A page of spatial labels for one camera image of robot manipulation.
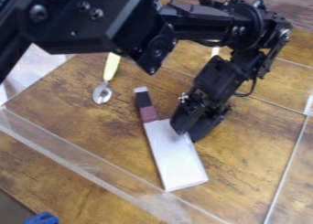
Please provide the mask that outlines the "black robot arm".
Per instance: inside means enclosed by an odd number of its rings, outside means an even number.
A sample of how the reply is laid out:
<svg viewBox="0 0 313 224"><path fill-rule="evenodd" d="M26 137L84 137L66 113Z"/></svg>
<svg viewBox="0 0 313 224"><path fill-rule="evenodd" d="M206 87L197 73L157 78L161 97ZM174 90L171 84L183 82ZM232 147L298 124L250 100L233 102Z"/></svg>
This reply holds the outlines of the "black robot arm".
<svg viewBox="0 0 313 224"><path fill-rule="evenodd" d="M232 57L210 59L170 120L199 141L225 119L242 83L269 72L290 31L264 0L0 0L0 82L32 45L50 54L113 52L149 74L181 40L228 47Z"/></svg>

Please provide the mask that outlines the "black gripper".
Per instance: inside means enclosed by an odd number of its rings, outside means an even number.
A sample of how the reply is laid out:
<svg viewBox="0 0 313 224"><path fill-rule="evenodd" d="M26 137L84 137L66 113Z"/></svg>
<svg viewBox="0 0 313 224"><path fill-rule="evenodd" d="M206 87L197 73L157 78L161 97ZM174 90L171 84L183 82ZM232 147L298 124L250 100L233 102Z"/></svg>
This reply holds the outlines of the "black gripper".
<svg viewBox="0 0 313 224"><path fill-rule="evenodd" d="M210 59L181 95L170 120L178 135L189 132L194 142L206 137L232 110L228 101L248 79L248 72L232 61L220 56Z"/></svg>

